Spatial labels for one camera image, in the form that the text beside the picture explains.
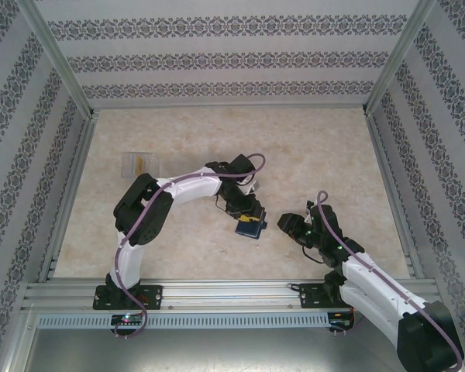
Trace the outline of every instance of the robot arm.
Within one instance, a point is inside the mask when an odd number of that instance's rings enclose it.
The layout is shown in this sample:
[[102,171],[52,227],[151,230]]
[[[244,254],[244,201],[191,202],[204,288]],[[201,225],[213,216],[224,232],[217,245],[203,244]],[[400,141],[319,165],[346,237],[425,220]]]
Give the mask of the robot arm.
[[[226,201],[226,213],[234,219],[242,222],[259,222],[263,218],[264,208],[254,194],[258,189],[258,183],[252,180],[247,182],[248,180],[241,177],[221,177],[221,174],[245,174],[254,170],[251,161],[239,155],[230,164],[208,163],[190,174],[197,177],[189,177],[175,184],[172,182],[183,176],[155,179],[149,174],[140,175],[114,209],[118,246],[124,242],[118,261],[119,276],[123,286],[130,289],[140,282],[139,268],[143,259],[143,247],[157,237],[173,205],[205,196],[219,195]],[[126,241],[126,235],[145,208],[143,200],[149,201],[158,189],[169,183],[170,187],[158,195],[139,228]],[[122,288],[115,274],[115,268],[110,271],[110,281],[117,288]]]
[[[329,233],[319,208],[314,203],[309,201],[307,209],[306,218],[288,213],[281,216],[277,225],[298,244],[317,248],[324,264],[334,269],[325,276],[325,297],[354,307],[378,327],[392,342],[408,372],[440,372],[456,362],[456,355],[450,345],[409,301],[417,304],[439,325],[451,338],[463,359],[460,339],[451,314],[444,304],[439,301],[429,304],[383,272],[362,246],[343,237],[336,214],[330,205],[322,205],[323,214],[331,229],[356,257],[343,249]],[[370,265],[371,270],[363,263]],[[408,300],[398,295],[376,271],[406,294]]]

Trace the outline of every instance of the marble-patterned surface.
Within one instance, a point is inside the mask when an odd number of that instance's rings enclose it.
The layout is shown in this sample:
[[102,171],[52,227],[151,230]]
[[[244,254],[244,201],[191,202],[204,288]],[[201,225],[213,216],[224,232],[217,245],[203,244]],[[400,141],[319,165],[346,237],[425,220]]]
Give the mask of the marble-patterned surface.
[[112,211],[130,186],[121,178],[126,151],[156,153],[161,177],[239,153],[267,157],[257,198],[269,226],[259,240],[236,235],[236,221],[214,198],[190,201],[171,210],[147,247],[142,277],[322,278],[329,268],[304,258],[277,227],[284,212],[304,214],[306,200],[321,189],[343,233],[393,277],[408,277],[361,108],[265,107],[102,110],[55,277],[104,277],[111,269],[117,246]]

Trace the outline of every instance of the patterned wallpaper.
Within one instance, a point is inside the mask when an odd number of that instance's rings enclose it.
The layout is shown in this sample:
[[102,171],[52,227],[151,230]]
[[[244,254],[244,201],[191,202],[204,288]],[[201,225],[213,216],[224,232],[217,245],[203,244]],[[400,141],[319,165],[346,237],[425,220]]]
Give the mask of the patterned wallpaper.
[[416,2],[37,4],[91,104],[104,108],[363,104]]
[[28,22],[0,0],[0,350],[36,281],[85,120]]
[[422,267],[465,349],[465,0],[436,3],[374,120]]

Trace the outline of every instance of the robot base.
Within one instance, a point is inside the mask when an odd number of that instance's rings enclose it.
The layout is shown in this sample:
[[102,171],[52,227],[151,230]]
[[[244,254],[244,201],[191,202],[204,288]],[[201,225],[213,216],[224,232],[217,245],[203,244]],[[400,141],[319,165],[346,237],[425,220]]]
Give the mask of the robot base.
[[[95,291],[93,301],[94,310],[139,310],[140,307],[135,304],[122,289],[118,288],[113,282],[110,274],[105,278],[106,285],[99,285]],[[133,285],[129,293],[136,297],[146,310],[160,310],[162,303],[162,286],[161,285]]]

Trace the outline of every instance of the purple cable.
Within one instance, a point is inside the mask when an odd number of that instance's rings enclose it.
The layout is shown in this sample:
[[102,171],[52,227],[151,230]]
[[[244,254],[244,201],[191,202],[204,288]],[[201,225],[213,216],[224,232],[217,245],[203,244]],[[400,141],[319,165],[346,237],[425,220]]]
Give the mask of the purple cable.
[[[143,317],[144,317],[144,321],[143,321],[143,324],[141,325],[141,327],[139,327],[136,331],[134,331],[133,333],[131,333],[130,335],[126,335],[124,336],[124,339],[129,339],[131,337],[134,337],[136,335],[138,335],[139,333],[141,333],[145,327],[146,327],[146,323],[148,322],[148,312],[146,311],[146,308],[145,308],[145,305],[143,305],[137,298],[135,298],[129,291],[128,289],[124,286],[122,280],[121,280],[121,276],[120,276],[120,273],[119,273],[119,256],[120,256],[120,253],[122,251],[122,248],[124,247],[124,245],[129,241],[129,239],[131,239],[131,236],[134,234],[134,232],[140,227],[140,224],[141,222],[143,221],[143,219],[145,218],[145,215],[146,213],[148,212],[148,210],[150,209],[150,207],[152,206],[152,204],[155,202],[155,200],[157,199],[158,195],[160,195],[166,188],[169,188],[170,186],[172,186],[173,184],[176,184],[177,182],[181,182],[181,181],[184,181],[184,180],[187,180],[189,178],[197,178],[197,177],[225,177],[225,178],[242,178],[242,177],[248,177],[248,176],[252,176],[258,172],[260,172],[262,170],[262,168],[264,167],[267,159],[265,158],[265,156],[262,154],[262,153],[252,153],[251,155],[249,155],[247,158],[250,159],[252,157],[261,157],[262,158],[262,164],[255,170],[252,170],[251,172],[248,172],[248,173],[243,173],[243,174],[217,174],[217,173],[191,173],[191,174],[185,174],[184,176],[181,176],[181,177],[178,177],[176,178],[175,180],[171,181],[171,182],[167,182],[166,184],[164,184],[161,188],[159,188],[155,194],[152,195],[152,197],[150,198],[150,200],[148,201],[148,203],[146,204],[144,210],[141,212],[141,214],[139,215],[138,219],[136,220],[136,222],[134,222],[134,225],[133,227],[131,228],[131,230],[127,233],[127,235],[122,239],[121,243],[119,244],[119,247],[117,248],[117,251],[115,252],[115,263],[114,263],[114,268],[115,268],[115,277],[117,277],[117,281],[119,282],[120,286],[121,286],[121,289],[122,291],[126,294],[127,297],[129,297],[131,299],[131,301],[133,301],[135,304],[137,304],[139,306],[139,308],[141,308],[142,310],[142,314],[143,314]],[[119,337],[121,335],[119,335],[117,333],[117,329],[118,327],[120,326],[120,324],[122,323],[119,323],[115,326],[114,328],[114,333],[115,333],[115,337]]]
[[453,368],[448,369],[449,372],[458,372],[463,365],[462,356],[460,351],[456,347],[455,343],[451,340],[451,338],[444,332],[444,330],[439,327],[439,325],[427,314],[424,310],[420,308],[413,300],[410,299],[403,291],[401,291],[398,287],[396,287],[392,281],[387,279],[379,270],[375,270],[374,267],[369,265],[367,262],[359,258],[342,240],[337,236],[337,234],[332,229],[331,225],[327,221],[326,215],[324,215],[324,211],[322,210],[322,203],[327,200],[329,195],[326,191],[319,191],[317,194],[317,208],[319,208],[320,216],[322,217],[322,221],[324,221],[325,227],[329,230],[329,232],[334,236],[334,239],[338,241],[339,244],[348,252],[351,256],[355,258],[358,262],[360,262],[364,267],[366,267],[369,271],[374,272],[384,283],[386,283],[393,291],[395,291],[401,298],[403,298],[406,302],[408,302],[415,310],[417,310],[420,315],[422,315],[427,321],[436,329],[436,331],[444,338],[444,340],[448,343],[449,347],[453,350],[456,356],[456,366]]

